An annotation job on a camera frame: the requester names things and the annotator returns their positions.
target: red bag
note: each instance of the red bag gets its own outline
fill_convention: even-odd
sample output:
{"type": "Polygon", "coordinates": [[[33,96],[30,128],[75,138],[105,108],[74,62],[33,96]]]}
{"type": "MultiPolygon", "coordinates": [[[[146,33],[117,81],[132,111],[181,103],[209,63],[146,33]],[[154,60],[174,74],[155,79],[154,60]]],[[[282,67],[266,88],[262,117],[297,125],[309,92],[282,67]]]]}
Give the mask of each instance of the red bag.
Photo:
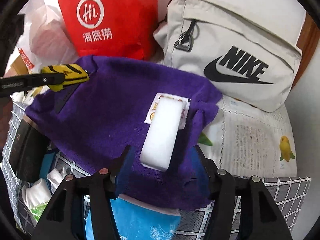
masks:
{"type": "Polygon", "coordinates": [[[154,54],[157,0],[58,0],[79,56],[148,60],[154,54]]]}

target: haidilao logo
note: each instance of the haidilao logo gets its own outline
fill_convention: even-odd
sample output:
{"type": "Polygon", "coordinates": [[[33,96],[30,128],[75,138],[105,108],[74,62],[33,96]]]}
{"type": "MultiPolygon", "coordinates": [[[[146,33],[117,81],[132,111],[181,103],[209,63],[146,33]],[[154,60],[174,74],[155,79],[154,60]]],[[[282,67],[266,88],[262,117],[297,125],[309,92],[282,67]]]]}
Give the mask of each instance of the haidilao logo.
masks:
{"type": "Polygon", "coordinates": [[[77,7],[77,17],[80,24],[87,29],[98,27],[104,17],[104,7],[101,0],[81,0],[77,7]]]}

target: white eraser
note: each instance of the white eraser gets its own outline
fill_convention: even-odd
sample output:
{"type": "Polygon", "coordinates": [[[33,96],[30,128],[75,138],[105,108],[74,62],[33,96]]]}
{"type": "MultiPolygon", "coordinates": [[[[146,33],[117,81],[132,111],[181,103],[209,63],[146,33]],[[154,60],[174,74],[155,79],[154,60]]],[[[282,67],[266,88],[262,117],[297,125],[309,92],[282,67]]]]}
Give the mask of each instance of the white eraser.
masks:
{"type": "Polygon", "coordinates": [[[161,98],[140,154],[143,166],[166,171],[176,141],[183,102],[161,98]]]}

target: zipper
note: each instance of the zipper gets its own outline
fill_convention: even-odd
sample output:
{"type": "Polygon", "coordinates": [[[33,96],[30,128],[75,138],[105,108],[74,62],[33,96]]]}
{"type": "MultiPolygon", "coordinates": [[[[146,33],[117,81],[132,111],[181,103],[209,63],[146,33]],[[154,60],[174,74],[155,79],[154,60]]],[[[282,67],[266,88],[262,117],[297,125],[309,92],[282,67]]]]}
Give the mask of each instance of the zipper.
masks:
{"type": "Polygon", "coordinates": [[[186,32],[180,34],[178,40],[174,43],[174,47],[179,50],[190,52],[193,46],[193,37],[191,35],[196,26],[196,20],[191,19],[190,26],[186,32]]]}

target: gray wall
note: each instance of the gray wall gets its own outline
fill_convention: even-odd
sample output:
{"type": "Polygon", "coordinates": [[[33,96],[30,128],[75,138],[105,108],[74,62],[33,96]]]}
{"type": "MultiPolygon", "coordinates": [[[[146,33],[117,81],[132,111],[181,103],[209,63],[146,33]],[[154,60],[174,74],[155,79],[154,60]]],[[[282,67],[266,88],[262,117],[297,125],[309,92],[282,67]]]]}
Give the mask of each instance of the gray wall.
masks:
{"type": "Polygon", "coordinates": [[[313,178],[292,236],[302,240],[320,215],[320,43],[285,106],[292,125],[298,176],[313,178]]]}

